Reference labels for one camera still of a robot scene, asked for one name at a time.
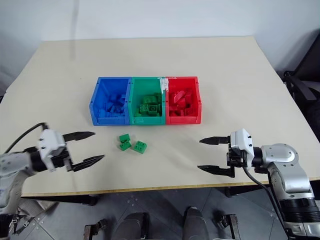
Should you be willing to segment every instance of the plastic storage bin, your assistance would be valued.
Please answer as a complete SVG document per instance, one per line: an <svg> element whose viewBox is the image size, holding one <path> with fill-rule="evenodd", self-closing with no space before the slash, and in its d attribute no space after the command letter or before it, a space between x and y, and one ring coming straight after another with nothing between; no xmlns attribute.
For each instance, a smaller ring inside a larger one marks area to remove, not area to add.
<svg viewBox="0 0 320 240"><path fill-rule="evenodd" d="M93 125L129 125L131 77L99 77L89 105Z"/></svg>
<svg viewBox="0 0 320 240"><path fill-rule="evenodd" d="M129 117L132 125L166 124L163 77L132 77L129 97Z"/></svg>
<svg viewBox="0 0 320 240"><path fill-rule="evenodd" d="M196 76L167 77L166 124L200 124L202 102Z"/></svg>

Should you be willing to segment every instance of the floor tile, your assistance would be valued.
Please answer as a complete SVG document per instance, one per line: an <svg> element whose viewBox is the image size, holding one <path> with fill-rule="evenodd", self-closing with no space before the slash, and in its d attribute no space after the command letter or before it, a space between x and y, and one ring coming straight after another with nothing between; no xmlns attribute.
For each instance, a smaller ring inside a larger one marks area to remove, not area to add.
<svg viewBox="0 0 320 240"><path fill-rule="evenodd" d="M158 192L165 197L181 215L184 215L188 207L196 207L201 211L207 201L210 191L210 187L203 187L170 189Z"/></svg>
<svg viewBox="0 0 320 240"><path fill-rule="evenodd" d="M146 213L146 209L143 209L138 204L132 203L122 215L118 221L117 226L125 219L129 214L133 213ZM149 239L163 239L163 240L181 240L181 237L173 232L166 224L157 219L153 214L149 213Z"/></svg>
<svg viewBox="0 0 320 240"><path fill-rule="evenodd" d="M101 219L116 221L128 205L127 193L104 194L95 206L59 203L47 212L40 225L55 240L78 240L83 238L85 225L95 224Z"/></svg>
<svg viewBox="0 0 320 240"><path fill-rule="evenodd" d="M36 225L25 240L54 240L42 227Z"/></svg>
<svg viewBox="0 0 320 240"><path fill-rule="evenodd" d="M270 240L287 240L288 237L281 226L280 221L277 219L277 217L274 218L274 222L272 225L272 230L270 233Z"/></svg>
<svg viewBox="0 0 320 240"><path fill-rule="evenodd" d="M134 193L136 204L157 219L166 223L172 231L182 235L184 216L159 191L141 191Z"/></svg>
<svg viewBox="0 0 320 240"><path fill-rule="evenodd" d="M219 230L216 228L213 219L217 212L223 212L224 214L236 214L238 219L238 228L242 239L269 239L273 216L271 216L268 211L240 195L228 198L214 188L212 189L202 210L211 239L218 237L227 238L228 235L230 235L229 229Z"/></svg>
<svg viewBox="0 0 320 240"><path fill-rule="evenodd" d="M248 191L239 195L254 202L255 204L269 211L270 213L275 212L272 203L264 189Z"/></svg>
<svg viewBox="0 0 320 240"><path fill-rule="evenodd" d="M16 227L16 230L19 230L26 221L21 219L18 222L18 225ZM32 220L29 225L19 234L19 235L11 235L10 240L24 240L26 237L33 231L33 229L36 227L37 222L35 220Z"/></svg>

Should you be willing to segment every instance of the blue bin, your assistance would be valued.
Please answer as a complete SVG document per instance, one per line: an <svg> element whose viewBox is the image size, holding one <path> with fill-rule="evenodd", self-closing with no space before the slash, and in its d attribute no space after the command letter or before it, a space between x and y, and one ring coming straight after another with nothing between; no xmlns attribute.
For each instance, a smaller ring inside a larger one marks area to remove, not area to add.
<svg viewBox="0 0 320 240"><path fill-rule="evenodd" d="M95 126L129 125L131 77L99 77L89 105Z"/></svg>

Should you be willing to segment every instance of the black cable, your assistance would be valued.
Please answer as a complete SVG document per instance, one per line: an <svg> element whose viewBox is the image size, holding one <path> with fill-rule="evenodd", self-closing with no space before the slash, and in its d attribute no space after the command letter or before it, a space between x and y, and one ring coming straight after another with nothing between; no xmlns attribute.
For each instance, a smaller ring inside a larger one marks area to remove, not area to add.
<svg viewBox="0 0 320 240"><path fill-rule="evenodd" d="M275 213L276 213L276 215L277 215L277 217L278 217L278 219L279 219L279 221L280 221L280 223L281 223L281 225L282 225L282 227L283 227L283 230L284 230L285 234L287 235L287 237L289 237L288 234L287 234L286 228L285 228L285 223L284 223L284 221L283 221L283 219L282 219L282 216L281 216L281 214L280 214L280 212L279 212L278 206L277 206L274 198L272 197L271 193L269 192L268 188L267 188L264 184L262 184L261 182L259 182L258 180L256 180L256 179L248 172L248 170L247 170L247 168L246 168L245 166L243 167L243 170L244 170L245 174L246 174L254 183L258 184L260 187L262 187L262 188L266 191L266 193L268 194L268 197L269 197L269 199L270 199L270 201L271 201L271 203L272 203L272 206L273 206L273 208L274 208L274 211L275 211Z"/></svg>
<svg viewBox="0 0 320 240"><path fill-rule="evenodd" d="M42 130L48 129L48 126L45 122L40 122L33 127L29 128L27 131L25 131L23 134L21 134L9 147L8 149L4 152L7 154L24 136L26 136L28 133L32 132L35 130L37 127L42 126Z"/></svg>

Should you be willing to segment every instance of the beige table surface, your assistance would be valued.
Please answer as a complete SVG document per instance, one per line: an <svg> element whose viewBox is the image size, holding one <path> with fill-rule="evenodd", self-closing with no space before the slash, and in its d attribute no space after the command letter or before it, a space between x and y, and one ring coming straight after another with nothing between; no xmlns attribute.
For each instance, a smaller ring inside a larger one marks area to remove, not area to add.
<svg viewBox="0 0 320 240"><path fill-rule="evenodd" d="M198 76L202 123L93 126L89 101L100 76ZM320 177L320 145L253 37L101 39L43 42L0 104L0 152L26 129L47 122L62 134L96 135L68 144L75 163L105 154L79 172L41 172L26 180L23 196L252 184L211 175L197 165L226 167L227 145L199 140L245 128L255 146L296 148L311 179ZM118 136L148 144L142 155L118 149ZM37 143L40 130L14 151ZM267 176L252 174L260 181Z"/></svg>

